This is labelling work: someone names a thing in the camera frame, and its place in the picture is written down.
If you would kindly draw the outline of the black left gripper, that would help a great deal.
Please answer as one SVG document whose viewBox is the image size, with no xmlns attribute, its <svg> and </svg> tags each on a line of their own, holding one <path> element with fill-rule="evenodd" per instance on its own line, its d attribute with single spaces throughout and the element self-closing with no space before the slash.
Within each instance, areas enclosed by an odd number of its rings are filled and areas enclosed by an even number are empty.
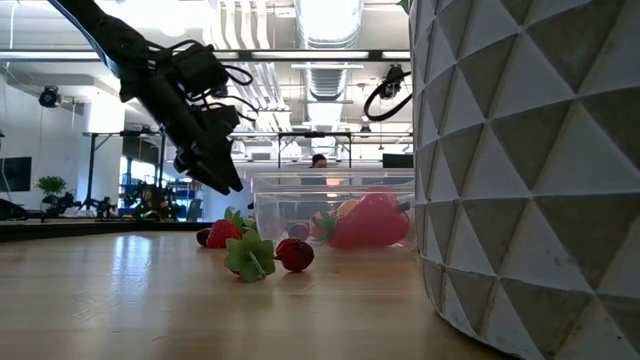
<svg viewBox="0 0 640 360">
<path fill-rule="evenodd" d="M 223 195 L 243 189 L 231 158 L 228 135 L 203 130 L 200 111 L 167 78 L 155 75 L 121 82 L 123 101 L 137 99 L 173 142 L 177 151 L 174 168 Z"/>
</svg>

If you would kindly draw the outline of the clear plastic tupperware container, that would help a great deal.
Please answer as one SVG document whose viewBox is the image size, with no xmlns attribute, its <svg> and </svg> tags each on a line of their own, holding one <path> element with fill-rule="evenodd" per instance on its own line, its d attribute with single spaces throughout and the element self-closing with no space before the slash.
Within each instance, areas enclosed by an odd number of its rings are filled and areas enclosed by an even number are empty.
<svg viewBox="0 0 640 360">
<path fill-rule="evenodd" d="M 340 250 L 329 246 L 328 239 L 316 241 L 311 235 L 305 241 L 319 253 L 400 254 L 414 250 L 415 235 L 414 173 L 409 169 L 337 169 L 327 170 L 324 186 L 303 186 L 300 179 L 311 170 L 259 173 L 252 180 L 253 205 L 259 234 L 280 242 L 294 224 L 311 225 L 311 217 L 320 211 L 334 211 L 345 201 L 359 201 L 369 193 L 390 193 L 399 201 L 408 201 L 410 232 L 392 246 L 379 249 Z"/>
</svg>

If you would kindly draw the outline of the dark red raspberry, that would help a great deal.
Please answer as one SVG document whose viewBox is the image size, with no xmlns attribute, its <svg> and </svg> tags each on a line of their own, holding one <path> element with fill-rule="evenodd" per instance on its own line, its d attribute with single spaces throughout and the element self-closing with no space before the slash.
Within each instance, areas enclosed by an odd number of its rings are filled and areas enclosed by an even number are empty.
<svg viewBox="0 0 640 360">
<path fill-rule="evenodd" d="M 315 258 L 313 248 L 298 238 L 283 239 L 276 247 L 275 254 L 275 260 L 294 273 L 304 271 Z"/>
</svg>

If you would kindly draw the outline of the red toy bell pepper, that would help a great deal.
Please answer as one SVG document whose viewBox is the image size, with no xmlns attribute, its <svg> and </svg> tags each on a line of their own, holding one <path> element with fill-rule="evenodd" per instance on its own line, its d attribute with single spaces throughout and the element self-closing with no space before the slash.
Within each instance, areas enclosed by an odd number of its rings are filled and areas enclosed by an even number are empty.
<svg viewBox="0 0 640 360">
<path fill-rule="evenodd" d="M 330 231 L 329 246 L 340 250 L 379 249 L 404 240 L 410 232 L 411 204 L 390 193 L 363 196 Z"/>
</svg>

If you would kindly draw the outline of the background black robot arms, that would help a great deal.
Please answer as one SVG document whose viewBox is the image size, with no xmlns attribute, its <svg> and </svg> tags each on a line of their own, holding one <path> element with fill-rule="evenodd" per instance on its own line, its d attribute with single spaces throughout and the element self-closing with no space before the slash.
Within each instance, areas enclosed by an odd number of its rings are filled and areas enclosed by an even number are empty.
<svg viewBox="0 0 640 360">
<path fill-rule="evenodd" d="M 104 197 L 90 199 L 86 205 L 94 209 L 97 218 L 102 219 L 121 218 L 152 222 L 178 220 L 180 208 L 174 202 L 174 192 L 171 188 L 161 188 L 139 181 L 137 184 L 124 185 L 121 190 L 118 202 Z"/>
</svg>

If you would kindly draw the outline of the person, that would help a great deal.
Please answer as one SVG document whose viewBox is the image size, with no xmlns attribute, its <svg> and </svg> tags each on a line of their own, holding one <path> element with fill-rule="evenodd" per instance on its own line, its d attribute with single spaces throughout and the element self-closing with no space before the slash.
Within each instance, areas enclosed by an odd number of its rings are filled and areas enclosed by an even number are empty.
<svg viewBox="0 0 640 360">
<path fill-rule="evenodd" d="M 328 169 L 327 158 L 323 154 L 315 154 L 312 157 L 310 173 L 300 179 L 303 186 L 324 186 L 327 184 L 325 173 Z"/>
</svg>

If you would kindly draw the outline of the background green potted plant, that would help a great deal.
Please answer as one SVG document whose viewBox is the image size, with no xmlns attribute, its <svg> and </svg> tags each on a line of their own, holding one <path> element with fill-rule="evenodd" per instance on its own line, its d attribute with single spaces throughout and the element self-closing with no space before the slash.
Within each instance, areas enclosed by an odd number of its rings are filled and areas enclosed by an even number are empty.
<svg viewBox="0 0 640 360">
<path fill-rule="evenodd" d="M 40 208 L 44 209 L 46 205 L 49 207 L 57 205 L 66 185 L 66 181 L 59 176 L 40 177 L 35 183 L 35 187 L 43 193 Z"/>
</svg>

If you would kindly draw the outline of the black ceiling spotlight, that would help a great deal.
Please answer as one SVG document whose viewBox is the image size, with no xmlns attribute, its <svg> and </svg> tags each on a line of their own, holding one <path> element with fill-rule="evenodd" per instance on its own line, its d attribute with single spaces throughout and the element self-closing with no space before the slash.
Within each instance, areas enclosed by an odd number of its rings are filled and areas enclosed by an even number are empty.
<svg viewBox="0 0 640 360">
<path fill-rule="evenodd" d="M 59 107 L 62 100 L 58 87 L 55 85 L 45 86 L 39 95 L 38 101 L 44 108 L 54 109 Z"/>
<path fill-rule="evenodd" d="M 400 91 L 403 81 L 403 68 L 400 64 L 391 64 L 384 78 L 385 86 L 380 92 L 380 98 L 384 100 L 392 99 Z"/>
</svg>

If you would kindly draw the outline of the black desk monitor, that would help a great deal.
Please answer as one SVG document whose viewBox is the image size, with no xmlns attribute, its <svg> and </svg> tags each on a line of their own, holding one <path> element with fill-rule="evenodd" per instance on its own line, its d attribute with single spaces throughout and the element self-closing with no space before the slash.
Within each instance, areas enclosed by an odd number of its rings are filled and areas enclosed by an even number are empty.
<svg viewBox="0 0 640 360">
<path fill-rule="evenodd" d="M 412 154 L 384 153 L 382 156 L 382 165 L 384 168 L 411 169 L 414 167 L 414 157 Z"/>
</svg>

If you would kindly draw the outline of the white geometric planter pot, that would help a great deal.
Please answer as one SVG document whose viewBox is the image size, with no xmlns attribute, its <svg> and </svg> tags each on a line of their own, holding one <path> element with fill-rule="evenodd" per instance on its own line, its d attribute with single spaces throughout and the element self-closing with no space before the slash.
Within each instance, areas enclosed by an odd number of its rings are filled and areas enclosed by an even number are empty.
<svg viewBox="0 0 640 360">
<path fill-rule="evenodd" d="M 524 360 L 640 360 L 640 0 L 412 0 L 437 314 Z"/>
</svg>

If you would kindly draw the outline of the black background workstation frame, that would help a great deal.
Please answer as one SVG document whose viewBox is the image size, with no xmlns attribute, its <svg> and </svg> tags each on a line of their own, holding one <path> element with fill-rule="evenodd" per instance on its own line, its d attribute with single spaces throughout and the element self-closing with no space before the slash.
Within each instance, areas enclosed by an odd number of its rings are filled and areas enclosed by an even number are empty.
<svg viewBox="0 0 640 360">
<path fill-rule="evenodd" d="M 153 175 L 144 175 L 141 180 L 160 188 L 165 170 L 167 139 L 159 131 L 122 130 L 119 132 L 84 132 L 89 138 L 89 159 L 86 175 L 86 191 L 82 200 L 109 197 L 115 200 L 119 195 L 120 158 L 148 163 L 153 166 Z"/>
<path fill-rule="evenodd" d="M 307 131 L 307 132 L 278 132 L 277 133 L 277 143 L 278 143 L 278 157 L 277 157 L 277 167 L 282 167 L 282 157 L 281 153 L 286 146 L 282 146 L 282 139 L 285 137 L 290 137 L 292 140 L 295 140 L 297 137 L 303 137 L 307 139 L 318 139 L 318 138 L 326 138 L 326 137 L 345 137 L 348 140 L 348 167 L 353 167 L 353 157 L 352 157 L 352 148 L 353 148 L 353 138 L 355 134 L 352 132 L 322 132 L 322 131 Z"/>
</svg>

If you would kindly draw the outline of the black aluminium table frame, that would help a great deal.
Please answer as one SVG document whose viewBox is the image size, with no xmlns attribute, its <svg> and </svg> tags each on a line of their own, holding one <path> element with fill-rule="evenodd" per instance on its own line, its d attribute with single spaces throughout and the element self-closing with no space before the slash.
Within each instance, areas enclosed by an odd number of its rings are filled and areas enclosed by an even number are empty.
<svg viewBox="0 0 640 360">
<path fill-rule="evenodd" d="M 211 222 L 98 221 L 0 224 L 0 243 L 110 233 L 182 232 L 209 228 Z"/>
</svg>

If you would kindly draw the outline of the dark wall monitor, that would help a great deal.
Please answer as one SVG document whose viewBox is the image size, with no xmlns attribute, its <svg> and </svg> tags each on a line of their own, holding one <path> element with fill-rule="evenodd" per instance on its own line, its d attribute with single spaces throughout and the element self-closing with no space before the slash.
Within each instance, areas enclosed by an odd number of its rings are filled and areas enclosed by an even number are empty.
<svg viewBox="0 0 640 360">
<path fill-rule="evenodd" d="M 0 158 L 0 192 L 31 190 L 32 158 Z"/>
</svg>

